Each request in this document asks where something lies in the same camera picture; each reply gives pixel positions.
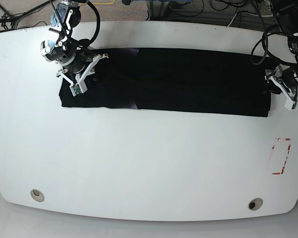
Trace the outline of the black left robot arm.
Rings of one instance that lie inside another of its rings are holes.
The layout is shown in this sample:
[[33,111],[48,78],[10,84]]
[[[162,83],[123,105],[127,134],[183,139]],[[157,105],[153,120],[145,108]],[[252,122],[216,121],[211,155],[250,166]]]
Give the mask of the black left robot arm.
[[[249,2],[258,16],[262,28],[262,38],[251,51],[251,63],[260,65],[269,56],[278,63],[273,70],[265,71],[265,80],[272,82],[279,92],[286,96],[290,109],[294,109],[298,102],[298,0],[266,0],[276,24],[267,27],[263,16],[254,1]],[[287,62],[269,51],[269,36],[283,35],[287,37],[287,46],[294,55],[296,62]]]

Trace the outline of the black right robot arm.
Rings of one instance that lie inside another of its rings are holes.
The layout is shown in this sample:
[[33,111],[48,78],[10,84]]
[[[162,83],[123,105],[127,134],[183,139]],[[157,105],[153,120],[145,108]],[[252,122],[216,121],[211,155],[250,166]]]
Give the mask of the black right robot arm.
[[[95,74],[95,66],[107,54],[97,54],[88,47],[96,40],[100,31],[100,14],[88,0],[62,0],[53,8],[49,37],[41,43],[40,53],[48,62],[62,66],[57,77],[62,77],[70,84],[74,96],[87,91],[85,79]],[[96,29],[91,39],[76,40],[72,37],[73,29],[81,20],[81,5],[88,5],[96,16]]]

